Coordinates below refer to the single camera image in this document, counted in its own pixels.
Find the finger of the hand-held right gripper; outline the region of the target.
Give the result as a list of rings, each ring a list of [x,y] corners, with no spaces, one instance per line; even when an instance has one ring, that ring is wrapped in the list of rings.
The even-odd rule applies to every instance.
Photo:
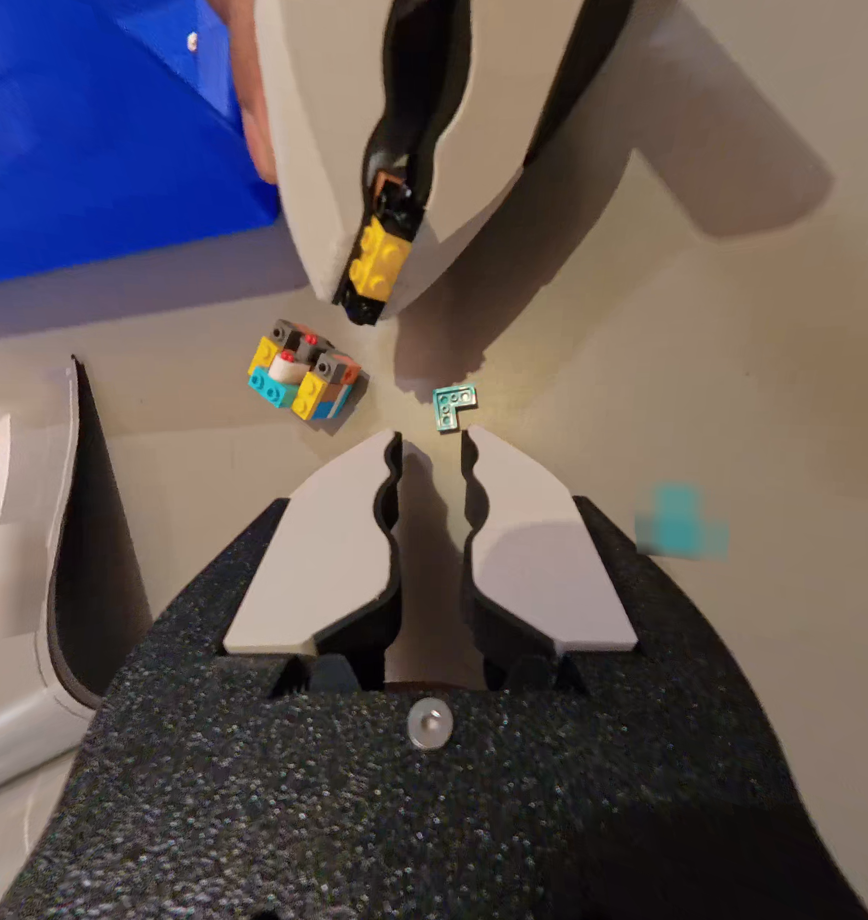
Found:
[[[423,2],[260,1],[258,62],[281,203],[313,292],[338,298],[379,171],[414,167],[410,122],[378,133],[385,54]]]
[[[632,2],[475,1],[456,109],[432,126],[413,190],[425,215],[383,318],[458,259],[611,53]]]

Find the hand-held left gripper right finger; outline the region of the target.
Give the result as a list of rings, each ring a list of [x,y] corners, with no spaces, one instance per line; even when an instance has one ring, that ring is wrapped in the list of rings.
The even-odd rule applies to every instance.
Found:
[[[483,426],[462,436],[464,604],[497,669],[528,656],[630,652],[638,637],[575,498],[548,468]]]

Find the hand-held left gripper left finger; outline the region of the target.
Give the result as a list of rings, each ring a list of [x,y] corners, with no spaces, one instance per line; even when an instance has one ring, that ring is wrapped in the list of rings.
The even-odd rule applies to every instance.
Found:
[[[383,669],[402,625],[393,529],[403,437],[381,431],[291,495],[223,640],[227,653],[341,654]]]

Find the yellow and black brick assembly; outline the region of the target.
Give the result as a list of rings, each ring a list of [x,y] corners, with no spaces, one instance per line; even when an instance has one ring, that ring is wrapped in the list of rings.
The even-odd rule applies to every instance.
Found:
[[[333,302],[357,326],[373,326],[388,304],[425,215],[404,175],[380,169]]]

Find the teal corner plate brick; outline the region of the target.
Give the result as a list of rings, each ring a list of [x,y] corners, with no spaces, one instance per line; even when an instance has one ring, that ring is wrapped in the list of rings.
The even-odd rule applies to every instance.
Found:
[[[459,414],[478,407],[478,395],[474,384],[438,387],[432,392],[432,405],[436,413],[438,433],[460,429]]]

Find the person's right hand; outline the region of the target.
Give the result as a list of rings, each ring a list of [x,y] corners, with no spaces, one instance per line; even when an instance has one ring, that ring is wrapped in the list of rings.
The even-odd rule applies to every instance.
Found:
[[[233,82],[249,154],[260,178],[276,185],[278,175],[258,52],[255,1],[209,1],[208,4],[228,30]]]

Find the multicoloured brick model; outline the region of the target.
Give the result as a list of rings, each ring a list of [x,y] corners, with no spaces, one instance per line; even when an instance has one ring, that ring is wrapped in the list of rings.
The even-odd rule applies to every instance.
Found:
[[[337,420],[367,380],[363,366],[330,339],[284,318],[259,340],[247,376],[266,402],[311,423]]]

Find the blue storage bin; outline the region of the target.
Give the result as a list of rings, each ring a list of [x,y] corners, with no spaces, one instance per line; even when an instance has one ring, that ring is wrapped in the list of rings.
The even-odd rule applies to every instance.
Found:
[[[0,1],[0,282],[273,224],[203,1]]]

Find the brick instruction booklet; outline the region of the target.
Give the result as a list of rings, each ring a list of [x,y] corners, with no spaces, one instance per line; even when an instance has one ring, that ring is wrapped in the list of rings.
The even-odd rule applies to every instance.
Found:
[[[153,616],[76,356],[0,404],[0,787],[79,746]]]

